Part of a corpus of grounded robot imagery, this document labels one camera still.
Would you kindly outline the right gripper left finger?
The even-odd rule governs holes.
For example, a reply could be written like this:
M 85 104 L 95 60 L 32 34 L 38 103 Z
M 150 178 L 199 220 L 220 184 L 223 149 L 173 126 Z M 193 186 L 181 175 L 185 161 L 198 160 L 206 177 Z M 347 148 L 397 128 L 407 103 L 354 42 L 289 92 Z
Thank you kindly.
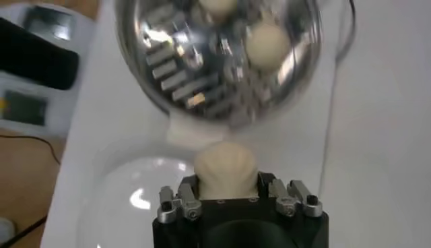
M 185 177 L 178 186 L 176 194 L 171 187 L 163 186 L 159 192 L 158 222 L 173 223 L 178 215 L 186 220 L 196 221 L 202 215 L 198 182 L 196 175 Z

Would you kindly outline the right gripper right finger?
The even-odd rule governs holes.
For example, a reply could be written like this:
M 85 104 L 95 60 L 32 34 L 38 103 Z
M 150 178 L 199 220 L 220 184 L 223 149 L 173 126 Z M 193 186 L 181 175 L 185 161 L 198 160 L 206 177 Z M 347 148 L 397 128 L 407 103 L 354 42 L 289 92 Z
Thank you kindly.
M 313 195 L 301 180 L 291 180 L 287 185 L 271 173 L 258 173 L 258 196 L 261 199 L 274 199 L 276 211 L 286 217 L 301 213 L 310 218 L 323 215 L 320 199 Z

